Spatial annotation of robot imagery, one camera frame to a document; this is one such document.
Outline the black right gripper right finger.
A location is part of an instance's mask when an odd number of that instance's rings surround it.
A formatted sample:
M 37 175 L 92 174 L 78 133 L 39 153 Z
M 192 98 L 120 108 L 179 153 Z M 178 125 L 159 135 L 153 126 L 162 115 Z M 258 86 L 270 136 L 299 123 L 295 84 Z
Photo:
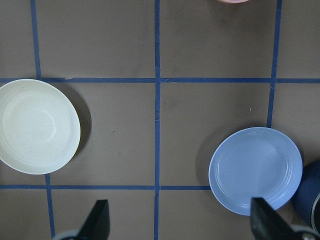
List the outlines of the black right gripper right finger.
M 256 240 L 299 240 L 295 232 L 262 197 L 250 202 L 250 227 Z

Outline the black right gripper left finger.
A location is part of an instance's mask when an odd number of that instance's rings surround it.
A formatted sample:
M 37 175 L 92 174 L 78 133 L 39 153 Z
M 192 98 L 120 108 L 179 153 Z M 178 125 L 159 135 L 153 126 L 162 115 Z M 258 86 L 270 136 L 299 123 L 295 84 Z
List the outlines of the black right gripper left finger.
M 110 212 L 107 199 L 97 200 L 77 234 L 80 240 L 107 240 L 110 234 Z

